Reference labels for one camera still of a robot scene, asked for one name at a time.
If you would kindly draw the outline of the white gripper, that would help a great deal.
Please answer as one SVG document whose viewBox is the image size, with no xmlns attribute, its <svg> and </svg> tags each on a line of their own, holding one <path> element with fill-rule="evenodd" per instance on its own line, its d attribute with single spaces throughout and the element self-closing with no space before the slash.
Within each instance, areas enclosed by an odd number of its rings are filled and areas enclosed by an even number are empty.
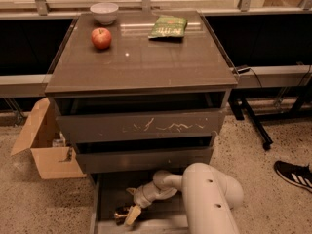
<svg viewBox="0 0 312 234">
<path fill-rule="evenodd" d="M 149 207 L 154 201 L 166 200 L 177 194 L 179 184 L 170 182 L 149 182 L 140 186 L 138 189 L 129 187 L 128 193 L 134 196 L 134 206 L 130 206 L 129 212 L 125 219 L 125 225 L 132 225 L 141 214 L 141 208 Z"/>
</svg>

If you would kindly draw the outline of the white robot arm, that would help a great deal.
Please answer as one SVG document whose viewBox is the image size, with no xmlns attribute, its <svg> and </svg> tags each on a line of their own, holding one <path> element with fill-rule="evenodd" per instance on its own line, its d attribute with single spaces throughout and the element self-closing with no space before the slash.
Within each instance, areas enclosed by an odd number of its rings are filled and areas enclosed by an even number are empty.
<svg viewBox="0 0 312 234">
<path fill-rule="evenodd" d="M 128 191 L 134 204 L 126 225 L 132 225 L 155 200 L 166 200 L 180 191 L 190 234 L 240 234 L 231 210 L 242 205 L 243 188 L 235 178 L 210 165 L 191 164 L 182 175 L 157 171 L 151 182 Z"/>
</svg>

